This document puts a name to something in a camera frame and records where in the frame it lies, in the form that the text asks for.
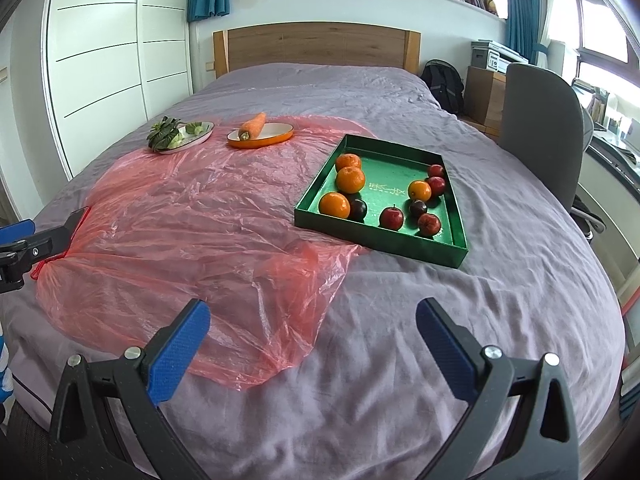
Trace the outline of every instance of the printer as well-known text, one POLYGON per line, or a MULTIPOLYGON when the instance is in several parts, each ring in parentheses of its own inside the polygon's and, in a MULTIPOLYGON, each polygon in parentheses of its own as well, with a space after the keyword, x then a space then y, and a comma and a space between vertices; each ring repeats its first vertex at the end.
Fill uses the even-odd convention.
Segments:
POLYGON ((529 63, 516 51, 492 40, 471 42, 471 66, 507 73, 511 63, 529 63))

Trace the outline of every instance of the gray office chair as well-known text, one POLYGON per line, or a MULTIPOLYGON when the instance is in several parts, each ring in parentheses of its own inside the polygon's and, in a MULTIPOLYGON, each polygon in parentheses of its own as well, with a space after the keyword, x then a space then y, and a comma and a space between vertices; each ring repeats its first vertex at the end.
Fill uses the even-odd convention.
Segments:
POLYGON ((582 154, 592 135, 591 117, 560 76, 533 65, 509 65, 498 145, 542 181, 589 240, 590 226, 601 233, 605 225, 579 200, 574 203, 582 154))

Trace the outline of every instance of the orange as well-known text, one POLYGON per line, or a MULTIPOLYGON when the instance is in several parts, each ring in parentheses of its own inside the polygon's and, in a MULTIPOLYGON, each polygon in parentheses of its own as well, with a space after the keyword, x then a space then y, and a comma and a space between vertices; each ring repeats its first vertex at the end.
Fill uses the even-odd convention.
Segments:
POLYGON ((407 195, 411 200, 422 200, 427 202, 431 198, 431 186, 423 180, 414 180, 409 184, 407 195))
POLYGON ((354 166, 342 168, 335 176, 336 187, 346 194, 359 192, 364 187, 364 181, 364 173, 354 166))
POLYGON ((340 193, 326 193, 318 203, 318 211, 323 215, 347 218, 351 213, 351 207, 347 197, 340 193))
POLYGON ((335 171, 340 171, 342 168, 346 168, 347 166, 361 168, 362 161, 359 156, 353 155, 353 153, 343 153, 335 159, 335 171))

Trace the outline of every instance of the gray bedspread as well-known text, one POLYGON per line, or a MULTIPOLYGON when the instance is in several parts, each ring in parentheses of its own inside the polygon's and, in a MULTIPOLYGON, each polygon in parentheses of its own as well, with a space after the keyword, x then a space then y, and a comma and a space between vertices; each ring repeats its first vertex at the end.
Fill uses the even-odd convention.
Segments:
MULTIPOLYGON (((315 349, 299 367, 261 386, 237 392, 187 375, 163 410, 212 478, 414 478, 465 409, 415 327, 415 306, 428 296, 481 344, 496 343, 525 358, 556 352, 580 439, 590 434, 619 377, 620 308, 570 216, 516 158, 440 110, 417 77, 391 68, 274 64, 238 70, 167 114, 225 117, 257 109, 340 116, 379 138, 441 153, 470 249, 459 269, 375 251, 356 258, 315 349)), ((147 130, 128 135, 73 179, 37 217, 38 227, 56 225, 82 206, 117 157, 144 145, 147 130)), ((31 280, 0 301, 10 366, 50 406, 69 355, 107 356, 50 326, 31 280)), ((46 428, 46 410, 18 385, 16 396, 46 428)), ((507 423, 501 420, 486 448, 485 466, 507 423)))

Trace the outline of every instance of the carrot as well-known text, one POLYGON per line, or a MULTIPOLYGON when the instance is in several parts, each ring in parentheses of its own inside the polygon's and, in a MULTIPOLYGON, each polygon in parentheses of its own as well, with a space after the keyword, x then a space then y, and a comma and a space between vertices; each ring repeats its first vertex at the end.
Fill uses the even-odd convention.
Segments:
POLYGON ((267 114, 260 112, 253 119, 245 122, 240 126, 238 130, 238 139, 240 140, 254 140, 260 135, 260 132, 264 128, 264 123, 267 120, 267 114))

